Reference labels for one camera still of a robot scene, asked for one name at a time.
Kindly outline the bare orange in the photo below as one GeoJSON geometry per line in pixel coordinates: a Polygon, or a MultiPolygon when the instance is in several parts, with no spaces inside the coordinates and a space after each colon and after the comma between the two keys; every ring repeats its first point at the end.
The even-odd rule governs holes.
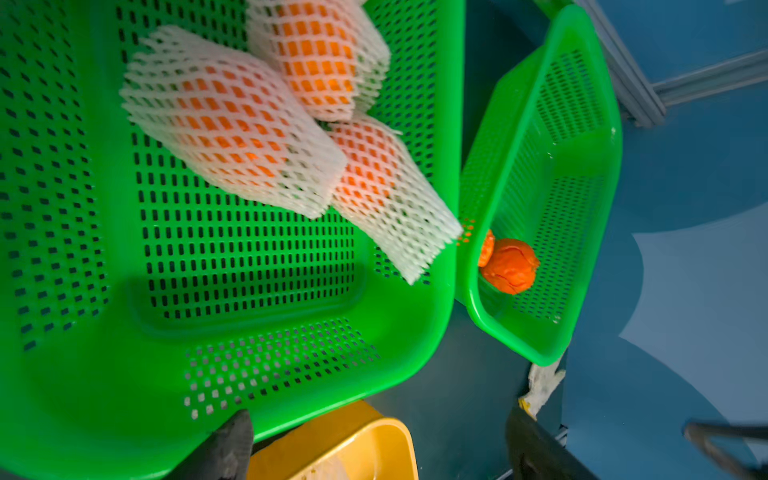
{"type": "Polygon", "coordinates": [[[533,286],[539,266],[539,259],[527,243],[495,239],[493,255],[480,273],[500,292],[517,295],[533,286]]]}
{"type": "Polygon", "coordinates": [[[495,247],[495,236],[491,230],[488,230],[481,248],[481,253],[478,259],[478,267],[484,268],[490,261],[495,247]]]}

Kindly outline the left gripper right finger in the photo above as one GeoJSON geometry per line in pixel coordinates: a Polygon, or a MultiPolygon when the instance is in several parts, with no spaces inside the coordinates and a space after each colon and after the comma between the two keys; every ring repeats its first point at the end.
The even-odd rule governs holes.
{"type": "Polygon", "coordinates": [[[508,416],[505,439],[513,479],[598,479],[520,407],[508,416]]]}

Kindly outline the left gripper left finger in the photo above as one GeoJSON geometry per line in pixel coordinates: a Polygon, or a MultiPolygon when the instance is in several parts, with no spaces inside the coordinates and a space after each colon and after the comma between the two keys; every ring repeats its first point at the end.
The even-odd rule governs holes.
{"type": "Polygon", "coordinates": [[[177,465],[165,479],[246,479],[254,440],[247,410],[237,411],[177,465]]]}

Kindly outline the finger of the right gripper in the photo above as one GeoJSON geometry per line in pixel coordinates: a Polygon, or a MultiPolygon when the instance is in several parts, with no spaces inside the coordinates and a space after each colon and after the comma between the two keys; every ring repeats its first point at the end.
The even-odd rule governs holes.
{"type": "Polygon", "coordinates": [[[767,480],[767,464],[749,467],[718,447],[714,437],[767,441],[767,425],[725,424],[688,422],[683,429],[684,437],[713,463],[736,479],[767,480]]]}

